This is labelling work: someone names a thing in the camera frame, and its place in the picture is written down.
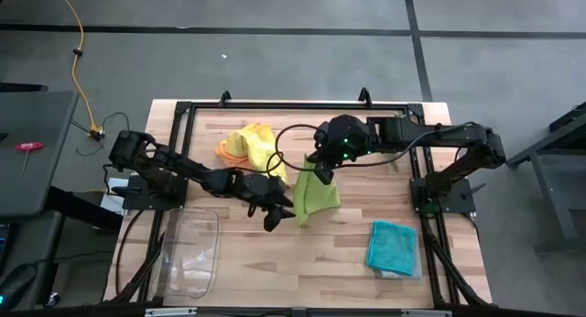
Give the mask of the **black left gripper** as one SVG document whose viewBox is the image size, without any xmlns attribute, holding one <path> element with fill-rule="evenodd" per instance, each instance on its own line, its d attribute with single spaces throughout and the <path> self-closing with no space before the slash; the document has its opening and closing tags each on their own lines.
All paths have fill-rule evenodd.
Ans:
<svg viewBox="0 0 586 317">
<path fill-rule="evenodd" d="M 282 180 L 277 176 L 266 177 L 253 173 L 237 177 L 237 198 L 257 204 L 274 204 L 292 207 L 293 202 L 282 191 Z M 278 207 L 269 210 L 264 218 L 264 229 L 272 232 L 282 219 L 295 218 L 291 211 Z"/>
</svg>

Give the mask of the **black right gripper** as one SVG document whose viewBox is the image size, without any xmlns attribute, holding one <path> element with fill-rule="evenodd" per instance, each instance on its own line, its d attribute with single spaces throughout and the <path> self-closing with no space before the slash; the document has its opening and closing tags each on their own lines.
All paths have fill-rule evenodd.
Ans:
<svg viewBox="0 0 586 317">
<path fill-rule="evenodd" d="M 333 170 L 328 167 L 333 165 L 333 158 L 330 152 L 329 131 L 330 124 L 322 123 L 314 133 L 314 161 L 315 163 L 321 163 L 315 165 L 315 176 L 324 185 L 330 185 L 334 175 Z"/>
</svg>

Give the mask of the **green microfiber towel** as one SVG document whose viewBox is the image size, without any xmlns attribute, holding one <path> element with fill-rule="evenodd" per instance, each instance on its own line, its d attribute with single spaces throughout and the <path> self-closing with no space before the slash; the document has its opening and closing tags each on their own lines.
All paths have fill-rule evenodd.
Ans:
<svg viewBox="0 0 586 317">
<path fill-rule="evenodd" d="M 298 227 L 302 227 L 312 214 L 338 209 L 341 205 L 336 183 L 323 184 L 313 172 L 315 164 L 309 162 L 307 156 L 303 168 L 293 188 L 293 209 Z"/>
</svg>

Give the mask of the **yellow microfiber towel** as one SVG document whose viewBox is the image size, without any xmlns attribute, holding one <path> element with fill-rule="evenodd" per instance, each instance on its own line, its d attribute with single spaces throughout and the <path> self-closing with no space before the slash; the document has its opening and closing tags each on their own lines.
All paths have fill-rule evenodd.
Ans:
<svg viewBox="0 0 586 317">
<path fill-rule="evenodd" d="M 248 157 L 249 168 L 229 167 L 244 169 L 247 171 L 258 171 L 265 176 L 277 176 L 286 186 L 289 180 L 283 164 L 277 165 L 278 157 L 275 156 L 276 138 L 272 128 L 268 124 L 252 123 L 232 131 L 226 139 L 227 150 L 230 154 Z"/>
</svg>

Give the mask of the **orange microfiber towel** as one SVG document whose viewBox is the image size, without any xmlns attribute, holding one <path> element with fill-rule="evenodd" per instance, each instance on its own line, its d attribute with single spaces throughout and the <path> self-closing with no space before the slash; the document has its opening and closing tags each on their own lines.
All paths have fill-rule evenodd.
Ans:
<svg viewBox="0 0 586 317">
<path fill-rule="evenodd" d="M 246 155 L 244 155 L 243 157 L 237 157 L 228 152 L 226 141 L 222 141 L 220 143 L 220 145 L 215 149 L 215 154 L 223 161 L 223 163 L 227 167 L 250 167 L 250 163 L 248 162 L 248 157 Z"/>
</svg>

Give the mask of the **blue microfiber towel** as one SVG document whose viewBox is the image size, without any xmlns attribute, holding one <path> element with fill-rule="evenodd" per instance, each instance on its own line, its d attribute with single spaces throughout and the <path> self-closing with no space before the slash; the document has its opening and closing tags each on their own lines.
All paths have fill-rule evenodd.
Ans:
<svg viewBox="0 0 586 317">
<path fill-rule="evenodd" d="M 416 269 L 417 232 L 408 226 L 374 221 L 366 265 L 377 271 L 412 276 Z"/>
</svg>

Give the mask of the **clear plastic bin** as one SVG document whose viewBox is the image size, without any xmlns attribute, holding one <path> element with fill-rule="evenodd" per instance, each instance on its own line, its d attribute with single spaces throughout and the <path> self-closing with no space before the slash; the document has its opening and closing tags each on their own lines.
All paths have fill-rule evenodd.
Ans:
<svg viewBox="0 0 586 317">
<path fill-rule="evenodd" d="M 169 213 L 157 271 L 151 285 L 160 299 L 201 299 L 216 277 L 220 218 L 211 210 L 176 209 Z"/>
</svg>

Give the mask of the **white box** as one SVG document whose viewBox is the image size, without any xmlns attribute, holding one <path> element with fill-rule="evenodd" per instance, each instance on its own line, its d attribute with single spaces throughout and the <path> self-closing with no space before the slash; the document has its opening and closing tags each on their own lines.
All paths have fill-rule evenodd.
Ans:
<svg viewBox="0 0 586 317">
<path fill-rule="evenodd" d="M 113 191 L 108 191 L 102 198 L 100 206 L 105 210 L 122 216 L 127 215 L 127 210 L 123 208 L 125 199 Z"/>
</svg>

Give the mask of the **dark grey metal cart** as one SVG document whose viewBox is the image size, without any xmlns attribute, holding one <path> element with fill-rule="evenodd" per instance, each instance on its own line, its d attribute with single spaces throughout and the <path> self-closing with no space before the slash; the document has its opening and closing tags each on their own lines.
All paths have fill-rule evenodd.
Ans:
<svg viewBox="0 0 586 317">
<path fill-rule="evenodd" d="M 561 238 L 534 247 L 537 254 L 586 248 L 572 215 L 586 213 L 586 102 L 574 106 L 548 126 L 548 135 L 506 161 L 515 169 L 530 162 Z"/>
</svg>

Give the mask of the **grey work table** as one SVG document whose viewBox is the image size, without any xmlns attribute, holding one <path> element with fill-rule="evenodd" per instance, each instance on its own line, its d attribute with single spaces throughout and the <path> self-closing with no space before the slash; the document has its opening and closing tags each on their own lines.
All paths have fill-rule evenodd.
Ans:
<svg viewBox="0 0 586 317">
<path fill-rule="evenodd" d="M 0 218 L 20 218 L 44 209 L 60 153 L 78 102 L 74 92 L 0 93 Z M 15 146 L 40 142 L 30 153 Z"/>
</svg>

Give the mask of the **dark desk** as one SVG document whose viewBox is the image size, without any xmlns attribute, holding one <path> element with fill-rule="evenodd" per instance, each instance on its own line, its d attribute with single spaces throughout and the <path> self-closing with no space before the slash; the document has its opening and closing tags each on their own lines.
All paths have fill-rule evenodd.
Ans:
<svg viewBox="0 0 586 317">
<path fill-rule="evenodd" d="M 53 263 L 64 217 L 54 211 L 47 211 L 26 219 L 17 227 L 7 259 L 0 270 L 0 282 L 14 268 L 37 262 L 37 275 L 27 287 L 14 311 L 28 311 L 41 306 L 48 300 L 57 267 Z"/>
</svg>

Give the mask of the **black computer mouse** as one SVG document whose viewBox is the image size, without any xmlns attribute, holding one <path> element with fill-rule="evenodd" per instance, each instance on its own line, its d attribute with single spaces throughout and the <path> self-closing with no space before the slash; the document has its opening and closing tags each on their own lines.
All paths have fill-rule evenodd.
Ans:
<svg viewBox="0 0 586 317">
<path fill-rule="evenodd" d="M 10 271 L 0 281 L 0 311 L 9 311 L 15 308 L 36 275 L 37 268 L 32 264 L 23 264 Z"/>
</svg>

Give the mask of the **black aluminium table frame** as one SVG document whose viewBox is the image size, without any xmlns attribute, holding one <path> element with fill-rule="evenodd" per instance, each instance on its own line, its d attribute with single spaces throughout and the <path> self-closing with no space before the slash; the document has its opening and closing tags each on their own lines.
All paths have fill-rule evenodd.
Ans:
<svg viewBox="0 0 586 317">
<path fill-rule="evenodd" d="M 185 108 L 176 114 L 179 106 Z M 236 129 L 251 123 L 271 126 L 295 180 L 302 159 L 313 149 L 312 130 L 334 116 L 359 118 L 408 112 L 429 125 L 450 122 L 444 103 L 381 102 L 366 108 L 361 102 L 156 100 L 144 130 L 157 141 L 188 146 L 190 157 L 210 168 L 221 165 L 217 145 Z M 178 283 L 166 291 L 170 306 L 228 307 L 284 310 L 288 307 L 341 309 L 426 309 L 438 292 L 445 301 L 463 302 L 463 295 L 442 266 L 423 268 L 418 279 L 380 279 L 365 263 L 374 221 L 419 229 L 411 204 L 409 183 L 430 169 L 451 163 L 453 150 L 419 150 L 415 157 L 387 163 L 383 155 L 363 158 L 355 168 L 340 169 L 334 179 L 341 197 L 339 209 L 312 215 L 303 225 L 287 219 L 272 232 L 263 227 L 263 213 L 248 216 L 234 199 L 215 198 L 191 183 L 182 209 L 186 219 L 178 230 L 178 250 L 198 253 L 217 246 L 213 267 L 174 269 Z"/>
</svg>

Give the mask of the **silver metal bracket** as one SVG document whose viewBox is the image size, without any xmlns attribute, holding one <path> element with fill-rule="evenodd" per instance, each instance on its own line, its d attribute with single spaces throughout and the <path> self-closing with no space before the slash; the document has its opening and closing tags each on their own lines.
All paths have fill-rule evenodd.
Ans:
<svg viewBox="0 0 586 317">
<path fill-rule="evenodd" d="M 452 312 L 441 310 L 402 310 L 401 317 L 452 317 Z"/>
<path fill-rule="evenodd" d="M 144 317 L 195 317 L 197 311 L 195 307 L 146 309 Z"/>
</svg>

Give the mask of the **red-handled hex key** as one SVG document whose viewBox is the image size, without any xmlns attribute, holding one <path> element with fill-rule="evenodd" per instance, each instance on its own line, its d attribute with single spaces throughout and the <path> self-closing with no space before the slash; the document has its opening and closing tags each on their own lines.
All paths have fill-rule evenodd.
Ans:
<svg viewBox="0 0 586 317">
<path fill-rule="evenodd" d="M 25 175 L 26 168 L 27 168 L 27 162 L 28 162 L 28 158 L 29 158 L 30 153 L 33 151 L 36 151 L 36 150 L 40 150 L 42 148 L 43 148 L 43 144 L 40 142 L 27 142 L 27 143 L 21 143 L 21 144 L 18 144 L 15 146 L 16 150 L 25 153 L 23 166 L 22 166 L 22 170 L 21 170 L 21 176 Z"/>
</svg>

